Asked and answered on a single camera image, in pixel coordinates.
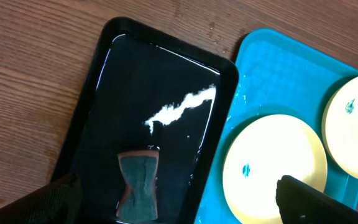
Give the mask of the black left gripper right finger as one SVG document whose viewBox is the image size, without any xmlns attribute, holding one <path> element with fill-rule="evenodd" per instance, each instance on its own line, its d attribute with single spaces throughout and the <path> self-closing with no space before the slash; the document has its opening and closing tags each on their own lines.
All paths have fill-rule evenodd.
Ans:
<svg viewBox="0 0 358 224">
<path fill-rule="evenodd" d="M 283 224 L 358 224 L 357 211 L 290 175 L 278 180 L 275 200 Z"/>
</svg>

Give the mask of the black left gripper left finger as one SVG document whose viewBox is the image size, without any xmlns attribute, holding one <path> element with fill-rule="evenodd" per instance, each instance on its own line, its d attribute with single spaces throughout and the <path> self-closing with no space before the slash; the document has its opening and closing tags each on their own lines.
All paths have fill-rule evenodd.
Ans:
<svg viewBox="0 0 358 224">
<path fill-rule="evenodd" d="M 81 201 L 80 178 L 68 174 L 0 208 L 0 224 L 73 224 Z"/>
</svg>

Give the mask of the yellow plate front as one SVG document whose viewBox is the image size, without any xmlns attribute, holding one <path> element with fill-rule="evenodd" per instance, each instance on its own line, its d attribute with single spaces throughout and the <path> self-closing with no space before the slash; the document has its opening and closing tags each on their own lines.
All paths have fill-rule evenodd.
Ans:
<svg viewBox="0 0 358 224">
<path fill-rule="evenodd" d="M 324 192 L 328 163 L 318 135 L 285 114 L 259 118 L 231 143 L 223 166 L 223 192 L 241 223 L 281 223 L 277 182 L 290 175 Z"/>
</svg>

